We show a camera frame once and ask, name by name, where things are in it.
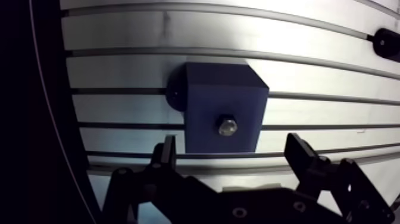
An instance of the metal surface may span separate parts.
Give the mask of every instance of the metal surface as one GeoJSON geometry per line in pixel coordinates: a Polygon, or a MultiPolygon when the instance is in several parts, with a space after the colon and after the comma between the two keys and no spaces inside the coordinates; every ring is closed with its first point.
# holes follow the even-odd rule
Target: metal surface
{"type": "Polygon", "coordinates": [[[269,18],[273,20],[297,23],[301,25],[342,33],[344,35],[349,35],[360,39],[367,38],[367,34],[365,33],[349,29],[343,26],[338,26],[332,23],[301,17],[298,15],[290,15],[285,13],[278,13],[275,11],[259,10],[255,8],[236,7],[229,5],[196,4],[196,3],[104,5],[104,6],[94,6],[94,7],[65,10],[65,16],[70,17],[70,16],[81,16],[81,15],[91,15],[100,13],[123,13],[130,11],[191,11],[191,12],[201,12],[201,13],[245,15],[251,17],[269,18]]]}
{"type": "Polygon", "coordinates": [[[376,10],[379,10],[387,15],[390,15],[390,16],[400,20],[400,14],[396,13],[395,11],[391,10],[390,8],[386,8],[385,6],[380,5],[379,3],[376,3],[371,0],[355,0],[355,1],[362,3],[364,5],[368,5],[369,7],[372,7],[376,10]]]}
{"type": "Polygon", "coordinates": [[[353,64],[328,61],[319,58],[301,57],[296,55],[277,54],[260,51],[244,51],[236,49],[217,49],[217,48],[102,48],[102,49],[82,49],[68,51],[70,57],[87,57],[100,55],[124,55],[124,54],[170,54],[170,55],[204,55],[219,57],[251,58],[271,61],[282,61],[289,63],[308,64],[311,66],[327,67],[355,71],[360,73],[372,74],[374,76],[387,77],[400,80],[396,73],[371,69],[368,67],[353,64]]]}
{"type": "MultiPolygon", "coordinates": [[[[74,95],[164,95],[165,88],[73,88],[71,89],[71,93],[74,95]]],[[[268,97],[272,99],[303,99],[400,106],[400,101],[387,99],[346,97],[326,94],[306,94],[302,92],[270,92],[268,97]]]]}
{"type": "MultiPolygon", "coordinates": [[[[80,127],[106,129],[140,129],[140,130],[184,130],[184,124],[136,124],[111,122],[79,122],[80,127]]],[[[262,125],[261,130],[350,130],[350,129],[383,129],[399,128],[400,124],[366,124],[366,125],[262,125]]]]}

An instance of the blue block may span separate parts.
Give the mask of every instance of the blue block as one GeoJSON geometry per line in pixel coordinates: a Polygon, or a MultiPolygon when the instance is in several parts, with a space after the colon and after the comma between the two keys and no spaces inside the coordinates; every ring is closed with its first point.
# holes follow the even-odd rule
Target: blue block
{"type": "Polygon", "coordinates": [[[252,153],[257,146],[269,88],[247,65],[187,63],[186,153],[252,153]],[[218,132],[221,116],[237,131],[218,132]]]}

